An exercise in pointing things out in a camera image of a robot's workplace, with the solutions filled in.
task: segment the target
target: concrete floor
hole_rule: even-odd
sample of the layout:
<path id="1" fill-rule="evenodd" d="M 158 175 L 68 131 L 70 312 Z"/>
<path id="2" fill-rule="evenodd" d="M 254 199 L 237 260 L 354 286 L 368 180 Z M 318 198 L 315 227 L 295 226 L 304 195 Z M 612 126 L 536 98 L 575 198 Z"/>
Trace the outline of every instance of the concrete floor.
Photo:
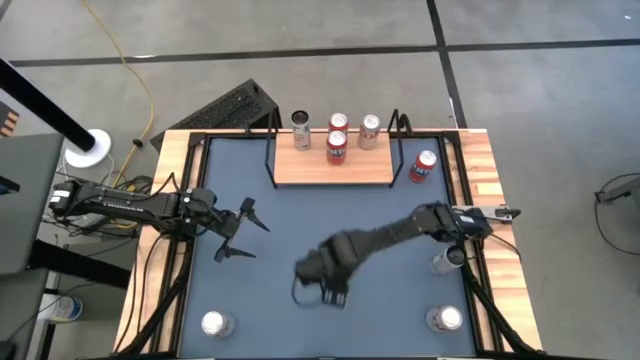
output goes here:
<path id="1" fill-rule="evenodd" d="M 124 0 L 91 2 L 127 55 L 433 45 L 422 0 Z M 639 1 L 437 0 L 448 44 L 640 38 Z M 9 60 L 115 56 L 79 0 L 13 0 L 0 21 Z M 469 127 L 487 128 L 515 224 L 540 336 L 554 354 L 636 359 L 640 258 L 600 239 L 593 192 L 638 171 L 640 47 L 452 53 Z M 284 116 L 381 116 L 400 108 L 414 126 L 452 127 L 437 53 L 139 64 L 156 101 L 157 133 L 248 78 Z M 85 127 L 107 130 L 121 164 L 146 122 L 139 84 L 119 65 L 21 72 Z M 16 134 L 50 131 L 23 114 Z M 130 174 L 152 175 L 145 147 Z M 108 164 L 74 174 L 98 180 Z M 629 201 L 602 209 L 612 241 L 640 251 Z M 117 319 L 60 326 L 51 359 L 105 355 Z"/>

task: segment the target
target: wooden shelf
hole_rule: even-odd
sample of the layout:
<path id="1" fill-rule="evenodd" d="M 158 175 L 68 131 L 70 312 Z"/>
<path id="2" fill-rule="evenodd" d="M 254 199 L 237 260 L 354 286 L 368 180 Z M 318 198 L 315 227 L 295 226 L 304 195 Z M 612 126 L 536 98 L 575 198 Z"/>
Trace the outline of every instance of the wooden shelf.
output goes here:
<path id="1" fill-rule="evenodd" d="M 393 180 L 389 134 L 380 133 L 374 149 L 358 146 L 358 130 L 347 136 L 347 158 L 342 165 L 327 162 L 327 133 L 312 132 L 311 148 L 299 151 L 293 134 L 278 133 L 274 177 L 276 184 L 390 184 Z"/>

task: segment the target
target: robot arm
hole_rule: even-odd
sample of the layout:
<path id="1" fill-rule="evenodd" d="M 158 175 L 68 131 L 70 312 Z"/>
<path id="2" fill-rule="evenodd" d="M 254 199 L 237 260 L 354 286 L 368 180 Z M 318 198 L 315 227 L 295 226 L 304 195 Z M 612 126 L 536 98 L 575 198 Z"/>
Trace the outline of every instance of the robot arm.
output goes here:
<path id="1" fill-rule="evenodd" d="M 348 280 L 376 252 L 426 234 L 439 242 L 485 238 L 491 227 L 478 208 L 461 214 L 445 204 L 418 206 L 407 217 L 372 230 L 346 230 L 330 236 L 295 264 L 302 285 L 319 284 L 325 304 L 344 307 Z"/>
<path id="2" fill-rule="evenodd" d="M 231 256 L 255 257 L 230 247 L 244 219 L 269 231 L 255 215 L 253 199 L 245 198 L 237 213 L 219 210 L 214 207 L 216 195 L 209 189 L 145 195 L 77 180 L 56 184 L 53 189 L 49 208 L 56 218 L 100 214 L 110 219 L 151 225 L 158 232 L 176 238 L 196 235 L 196 227 L 200 225 L 205 231 L 213 231 L 224 239 L 215 254 L 217 262 Z"/>

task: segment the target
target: black pole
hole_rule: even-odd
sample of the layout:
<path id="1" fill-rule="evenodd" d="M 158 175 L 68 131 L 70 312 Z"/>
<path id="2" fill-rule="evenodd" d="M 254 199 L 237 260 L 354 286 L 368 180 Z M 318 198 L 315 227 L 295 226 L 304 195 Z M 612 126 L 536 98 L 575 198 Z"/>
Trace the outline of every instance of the black pole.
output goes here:
<path id="1" fill-rule="evenodd" d="M 29 267 L 78 276 L 121 289 L 129 286 L 131 271 L 36 240 L 31 248 Z"/>
<path id="2" fill-rule="evenodd" d="M 42 121 L 64 135 L 83 151 L 93 148 L 96 140 L 62 109 L 41 93 L 4 59 L 0 59 L 0 89 L 19 101 Z"/>

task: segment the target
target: soda can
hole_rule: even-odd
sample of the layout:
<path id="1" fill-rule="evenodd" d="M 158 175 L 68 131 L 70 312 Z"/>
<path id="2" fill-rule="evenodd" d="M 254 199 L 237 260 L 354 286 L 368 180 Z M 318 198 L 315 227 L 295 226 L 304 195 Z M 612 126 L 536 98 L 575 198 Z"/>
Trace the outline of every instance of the soda can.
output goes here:
<path id="1" fill-rule="evenodd" d="M 462 248 L 458 245 L 453 245 L 433 258 L 431 269 L 434 274 L 444 275 L 462 266 L 465 260 L 466 256 Z"/>
<path id="2" fill-rule="evenodd" d="M 236 328 L 236 320 L 229 314 L 209 311 L 202 318 L 202 330 L 208 336 L 227 337 Z"/>
<path id="3" fill-rule="evenodd" d="M 375 115 L 365 116 L 360 125 L 358 146 L 364 150 L 374 149 L 378 142 L 378 133 L 380 133 L 380 119 Z"/>
<path id="4" fill-rule="evenodd" d="M 335 113 L 331 115 L 329 120 L 329 133 L 332 131 L 342 131 L 345 135 L 349 131 L 349 120 L 347 116 L 341 113 Z"/>
<path id="5" fill-rule="evenodd" d="M 293 123 L 293 143 L 298 150 L 309 150 L 311 148 L 311 130 L 309 130 L 309 114 L 306 111 L 298 110 L 291 114 Z"/>
<path id="6" fill-rule="evenodd" d="M 347 158 L 347 135 L 342 131 L 332 131 L 327 137 L 327 161 L 340 165 Z"/>
<path id="7" fill-rule="evenodd" d="M 411 170 L 409 170 L 411 181 L 415 183 L 423 182 L 436 166 L 436 161 L 436 154 L 429 150 L 421 151 L 416 156 L 416 162 L 411 166 Z"/>
<path id="8" fill-rule="evenodd" d="M 433 331 L 448 332 L 462 325 L 462 314 L 453 306 L 440 306 L 429 310 L 425 320 Z"/>

